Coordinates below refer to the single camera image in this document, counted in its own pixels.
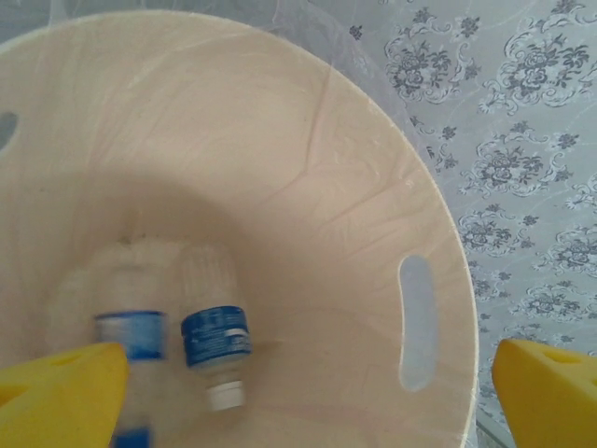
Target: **white bottle cap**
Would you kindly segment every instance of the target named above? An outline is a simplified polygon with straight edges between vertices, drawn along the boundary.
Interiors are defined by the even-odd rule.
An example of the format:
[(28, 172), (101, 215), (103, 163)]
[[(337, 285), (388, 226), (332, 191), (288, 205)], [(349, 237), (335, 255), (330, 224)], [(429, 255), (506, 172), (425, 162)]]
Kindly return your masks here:
[(225, 411), (244, 405), (244, 391), (242, 381), (233, 381), (223, 385), (216, 385), (207, 389), (212, 411)]

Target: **floral patterned surface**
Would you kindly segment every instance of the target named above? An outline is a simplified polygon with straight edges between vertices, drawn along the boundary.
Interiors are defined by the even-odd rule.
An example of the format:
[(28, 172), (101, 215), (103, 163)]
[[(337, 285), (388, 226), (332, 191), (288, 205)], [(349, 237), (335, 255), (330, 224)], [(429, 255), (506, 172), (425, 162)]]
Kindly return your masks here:
[[(0, 41), (52, 21), (57, 1), (0, 0)], [(257, 25), (275, 9), (275, 0), (127, 5), (139, 2), (250, 16)], [(102, 3), (67, 1), (65, 9), (89, 13)], [(505, 426), (490, 376), (501, 339), (597, 355), (597, 4), (310, 3), (342, 24), (406, 104), (468, 256), (479, 406)]]

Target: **bottle label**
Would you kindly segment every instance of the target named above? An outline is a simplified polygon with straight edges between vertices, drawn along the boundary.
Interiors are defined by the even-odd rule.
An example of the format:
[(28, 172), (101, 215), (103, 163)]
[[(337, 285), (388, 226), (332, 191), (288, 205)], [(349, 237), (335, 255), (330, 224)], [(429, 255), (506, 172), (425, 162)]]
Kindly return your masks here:
[(238, 306), (218, 306), (190, 315), (181, 330), (189, 367), (252, 351), (246, 315)]
[(120, 343), (129, 361), (164, 358), (165, 315), (157, 311), (130, 311), (95, 317), (98, 341)]

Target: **yellow plastic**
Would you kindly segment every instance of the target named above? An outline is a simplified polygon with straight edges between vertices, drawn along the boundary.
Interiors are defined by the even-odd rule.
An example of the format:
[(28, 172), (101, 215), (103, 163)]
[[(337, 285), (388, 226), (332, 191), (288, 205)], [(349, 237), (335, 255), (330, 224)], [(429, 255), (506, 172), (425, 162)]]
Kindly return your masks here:
[(597, 358), (502, 341), (493, 383), (518, 448), (597, 446)]
[(0, 447), (105, 448), (127, 376), (127, 359), (116, 343), (0, 371)]

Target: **plastic bottle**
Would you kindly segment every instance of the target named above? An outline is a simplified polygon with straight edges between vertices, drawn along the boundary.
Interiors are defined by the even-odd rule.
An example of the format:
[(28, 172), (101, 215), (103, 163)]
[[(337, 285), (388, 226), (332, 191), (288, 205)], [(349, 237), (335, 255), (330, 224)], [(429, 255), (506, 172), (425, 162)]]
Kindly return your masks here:
[(133, 310), (131, 306), (151, 303), (158, 281), (155, 273), (142, 266), (124, 265), (114, 268), (99, 285), (98, 300), (117, 311), (95, 316), (97, 340), (121, 343), (130, 366), (127, 395), (113, 438), (115, 448), (151, 446), (149, 410), (160, 384), (165, 315), (154, 310)]
[(224, 246), (195, 245), (178, 266), (182, 301), (196, 310), (181, 324), (187, 366), (206, 378), (213, 411), (243, 406), (241, 366), (252, 346), (232, 259)]

